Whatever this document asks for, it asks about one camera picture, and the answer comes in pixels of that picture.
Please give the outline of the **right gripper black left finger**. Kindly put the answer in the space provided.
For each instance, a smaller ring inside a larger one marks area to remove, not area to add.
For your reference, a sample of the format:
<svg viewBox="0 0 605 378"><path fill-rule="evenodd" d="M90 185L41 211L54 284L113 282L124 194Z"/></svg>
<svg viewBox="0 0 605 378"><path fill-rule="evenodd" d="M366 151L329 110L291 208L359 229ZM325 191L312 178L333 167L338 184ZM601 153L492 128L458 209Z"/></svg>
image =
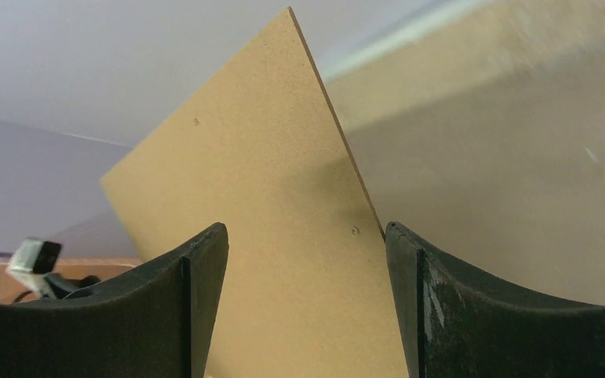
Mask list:
<svg viewBox="0 0 605 378"><path fill-rule="evenodd" d="M0 304L0 377L202 377L228 260L212 224L62 299Z"/></svg>

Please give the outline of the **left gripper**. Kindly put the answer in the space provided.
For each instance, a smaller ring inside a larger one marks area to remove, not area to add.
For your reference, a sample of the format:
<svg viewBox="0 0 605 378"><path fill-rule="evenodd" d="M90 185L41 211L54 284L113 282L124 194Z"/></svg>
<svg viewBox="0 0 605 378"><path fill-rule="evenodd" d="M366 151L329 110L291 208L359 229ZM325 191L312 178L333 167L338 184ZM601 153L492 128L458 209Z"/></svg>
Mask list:
<svg viewBox="0 0 605 378"><path fill-rule="evenodd" d="M22 302L27 297L35 295L38 299L63 299L75 291L84 289L102 280L98 276L89 275L82 279L69 279L59 273L46 273L44 275L30 275L24 280L24 285L28 288L20 293L13 304Z"/></svg>

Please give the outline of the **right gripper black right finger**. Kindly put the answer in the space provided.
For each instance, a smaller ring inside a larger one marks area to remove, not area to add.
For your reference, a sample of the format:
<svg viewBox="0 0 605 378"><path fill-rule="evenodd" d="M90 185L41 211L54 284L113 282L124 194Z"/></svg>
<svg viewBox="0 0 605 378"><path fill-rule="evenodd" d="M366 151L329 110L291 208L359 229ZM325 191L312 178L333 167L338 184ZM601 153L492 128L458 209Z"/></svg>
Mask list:
<svg viewBox="0 0 605 378"><path fill-rule="evenodd" d="M384 241L410 376L605 377L605 306L503 280L399 222Z"/></svg>

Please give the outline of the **brown cardboard backing board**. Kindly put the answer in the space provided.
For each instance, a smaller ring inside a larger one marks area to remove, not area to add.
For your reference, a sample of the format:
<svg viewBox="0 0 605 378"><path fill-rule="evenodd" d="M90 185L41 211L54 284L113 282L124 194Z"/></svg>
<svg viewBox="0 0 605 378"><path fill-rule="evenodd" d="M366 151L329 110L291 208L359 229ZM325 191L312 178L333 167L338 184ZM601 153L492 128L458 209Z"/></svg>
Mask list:
<svg viewBox="0 0 605 378"><path fill-rule="evenodd" d="M407 376L382 227L291 8L101 185L146 259L226 226L209 376Z"/></svg>

